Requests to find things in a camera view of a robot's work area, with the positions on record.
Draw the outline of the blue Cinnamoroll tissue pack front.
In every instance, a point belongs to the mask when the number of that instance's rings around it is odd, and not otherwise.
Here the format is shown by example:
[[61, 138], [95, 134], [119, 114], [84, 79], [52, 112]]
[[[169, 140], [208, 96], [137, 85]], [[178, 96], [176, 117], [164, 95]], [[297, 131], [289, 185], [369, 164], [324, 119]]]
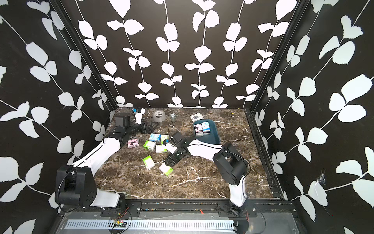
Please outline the blue Cinnamoroll tissue pack front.
[[202, 122], [201, 123], [202, 129], [203, 129], [203, 134], [204, 135], [210, 135], [210, 124], [208, 121]]

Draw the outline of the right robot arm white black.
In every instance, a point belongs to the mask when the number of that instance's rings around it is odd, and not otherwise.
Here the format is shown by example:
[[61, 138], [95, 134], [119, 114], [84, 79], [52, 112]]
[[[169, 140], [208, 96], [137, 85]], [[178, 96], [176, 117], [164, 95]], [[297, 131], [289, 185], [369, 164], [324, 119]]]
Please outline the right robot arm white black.
[[224, 145], [210, 144], [192, 136], [186, 138], [176, 132], [169, 140], [163, 142], [169, 151], [165, 164], [175, 166], [186, 156], [208, 159], [214, 162], [223, 180], [229, 184], [230, 202], [235, 208], [242, 208], [247, 200], [245, 179], [248, 175], [249, 164], [231, 143]]

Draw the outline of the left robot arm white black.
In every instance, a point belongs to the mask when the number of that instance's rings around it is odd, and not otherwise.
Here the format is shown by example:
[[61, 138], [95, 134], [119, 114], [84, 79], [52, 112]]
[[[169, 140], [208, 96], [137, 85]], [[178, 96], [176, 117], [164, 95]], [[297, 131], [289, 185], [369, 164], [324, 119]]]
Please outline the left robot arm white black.
[[99, 168], [137, 134], [151, 134], [158, 123], [136, 122], [141, 114], [131, 112], [114, 116], [115, 127], [101, 143], [72, 165], [61, 166], [56, 175], [55, 202], [76, 207], [120, 208], [121, 195], [98, 189], [94, 176]]

